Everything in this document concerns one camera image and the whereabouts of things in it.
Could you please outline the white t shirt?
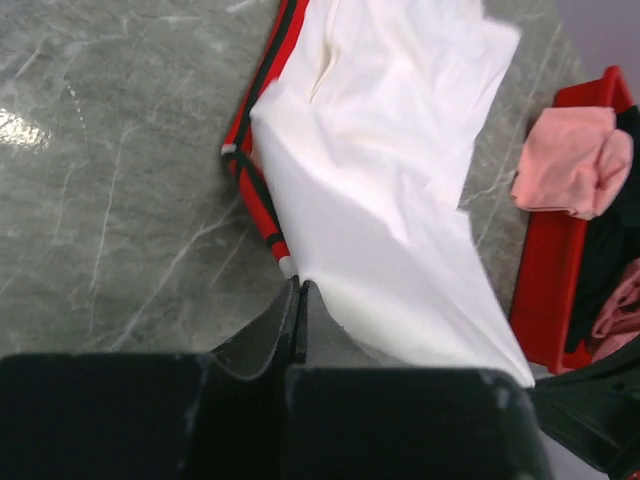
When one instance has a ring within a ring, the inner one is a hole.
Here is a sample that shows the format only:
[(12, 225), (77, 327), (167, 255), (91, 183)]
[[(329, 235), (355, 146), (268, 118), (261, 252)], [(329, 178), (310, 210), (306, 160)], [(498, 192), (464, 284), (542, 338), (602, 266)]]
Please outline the white t shirt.
[(531, 387), (458, 207), (520, 37), (479, 1), (284, 1), (221, 154), (357, 343)]

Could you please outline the red plastic bin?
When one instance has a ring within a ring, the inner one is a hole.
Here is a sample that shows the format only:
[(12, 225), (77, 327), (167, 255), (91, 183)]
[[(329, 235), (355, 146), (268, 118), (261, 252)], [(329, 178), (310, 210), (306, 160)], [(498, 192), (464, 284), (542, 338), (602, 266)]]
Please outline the red plastic bin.
[[(549, 108), (611, 107), (616, 116), (638, 104), (617, 66), (597, 80), (560, 90)], [(564, 212), (530, 212), (510, 324), (527, 357), (553, 373), (592, 364), (587, 339), (564, 350), (589, 222)]]

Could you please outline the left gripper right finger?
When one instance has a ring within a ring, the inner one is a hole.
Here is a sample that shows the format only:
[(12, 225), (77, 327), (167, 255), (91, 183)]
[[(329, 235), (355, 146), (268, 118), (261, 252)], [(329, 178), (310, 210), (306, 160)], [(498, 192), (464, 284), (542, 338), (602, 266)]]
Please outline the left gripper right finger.
[(345, 366), (359, 353), (304, 283), (304, 363), (284, 381), (287, 479), (550, 479), (533, 406), (487, 369)]

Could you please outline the black t shirt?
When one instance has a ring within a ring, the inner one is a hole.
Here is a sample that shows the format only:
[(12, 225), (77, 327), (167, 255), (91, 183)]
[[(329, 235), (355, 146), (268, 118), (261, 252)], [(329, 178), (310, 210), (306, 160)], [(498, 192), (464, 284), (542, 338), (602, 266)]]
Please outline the black t shirt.
[(606, 212), (589, 222), (564, 350), (574, 352), (590, 335), (623, 272), (639, 257), (639, 109), (617, 115), (617, 127), (633, 140), (627, 180)]

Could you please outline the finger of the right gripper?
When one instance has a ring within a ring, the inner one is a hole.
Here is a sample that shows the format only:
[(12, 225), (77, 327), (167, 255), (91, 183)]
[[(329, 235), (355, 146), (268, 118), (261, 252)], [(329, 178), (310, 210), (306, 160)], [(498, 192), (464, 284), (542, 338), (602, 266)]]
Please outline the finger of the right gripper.
[(539, 380), (544, 433), (610, 478), (639, 473), (639, 340), (587, 367)]

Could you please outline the light pink t shirt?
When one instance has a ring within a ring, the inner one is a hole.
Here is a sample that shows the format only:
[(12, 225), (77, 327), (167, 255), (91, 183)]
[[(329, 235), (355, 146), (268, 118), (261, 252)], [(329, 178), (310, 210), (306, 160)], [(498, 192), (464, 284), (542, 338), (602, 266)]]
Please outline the light pink t shirt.
[(546, 108), (522, 147), (511, 189), (514, 203), (525, 211), (592, 220), (621, 191), (633, 147), (631, 135), (617, 128), (611, 107)]

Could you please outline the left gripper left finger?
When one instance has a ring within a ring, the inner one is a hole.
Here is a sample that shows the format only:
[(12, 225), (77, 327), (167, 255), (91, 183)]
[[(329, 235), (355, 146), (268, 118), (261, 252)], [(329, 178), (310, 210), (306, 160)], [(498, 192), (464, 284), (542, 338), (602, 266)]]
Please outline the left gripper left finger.
[(204, 353), (1, 361), (5, 479), (275, 479), (300, 286)]

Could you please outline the dusty pink t shirt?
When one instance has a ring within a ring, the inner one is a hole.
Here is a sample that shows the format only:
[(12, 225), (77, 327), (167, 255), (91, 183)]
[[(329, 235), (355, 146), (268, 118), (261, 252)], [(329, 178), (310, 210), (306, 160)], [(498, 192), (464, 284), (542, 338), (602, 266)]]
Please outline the dusty pink t shirt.
[(603, 305), (588, 342), (592, 362), (613, 354), (639, 335), (639, 260), (624, 271)]

